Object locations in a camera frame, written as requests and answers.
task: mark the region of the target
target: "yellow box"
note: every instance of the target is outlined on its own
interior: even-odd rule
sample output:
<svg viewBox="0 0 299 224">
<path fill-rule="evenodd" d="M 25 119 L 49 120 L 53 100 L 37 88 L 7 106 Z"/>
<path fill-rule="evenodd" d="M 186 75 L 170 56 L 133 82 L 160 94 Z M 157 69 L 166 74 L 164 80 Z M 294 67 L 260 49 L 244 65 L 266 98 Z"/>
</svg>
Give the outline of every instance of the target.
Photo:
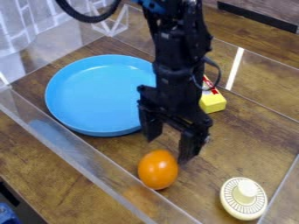
<svg viewBox="0 0 299 224">
<path fill-rule="evenodd" d="M 202 76 L 202 87 L 204 88 L 212 87 L 212 82 L 205 75 Z M 205 90 L 201 91 L 200 108 L 206 114 L 222 110 L 225 106 L 226 106 L 226 100 L 216 88 L 212 88 L 210 90 L 206 91 Z"/>
</svg>

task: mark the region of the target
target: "wooden surface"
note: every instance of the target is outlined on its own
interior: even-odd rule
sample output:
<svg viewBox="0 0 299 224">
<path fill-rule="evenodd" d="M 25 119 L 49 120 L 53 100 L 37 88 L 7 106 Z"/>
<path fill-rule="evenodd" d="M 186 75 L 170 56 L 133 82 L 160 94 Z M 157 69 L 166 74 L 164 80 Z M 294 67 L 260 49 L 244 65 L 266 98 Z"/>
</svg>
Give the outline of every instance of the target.
<svg viewBox="0 0 299 224">
<path fill-rule="evenodd" d="M 297 38 L 212 9 L 205 9 L 205 14 L 216 38 L 299 67 Z M 13 89 L 47 113 L 42 93 L 51 75 L 72 61 L 102 53 L 153 59 L 112 38 L 102 38 L 18 80 Z M 299 149 L 296 122 L 221 92 L 228 108 L 212 115 L 210 143 L 181 168 L 174 185 L 161 191 L 202 223 L 238 223 L 220 207 L 220 185 L 229 177 L 245 176 L 260 183 L 270 198 Z M 1 176 L 49 223 L 140 222 L 3 114 L 0 136 Z M 113 138 L 81 137 L 136 175 L 136 163 L 150 149 L 162 147 L 176 154 L 178 133 L 165 127 L 152 143 L 145 142 L 140 133 Z"/>
<path fill-rule="evenodd" d="M 202 0 L 202 2 L 213 8 L 217 8 L 217 2 L 222 2 L 299 25 L 299 2 L 296 0 Z"/>
</svg>

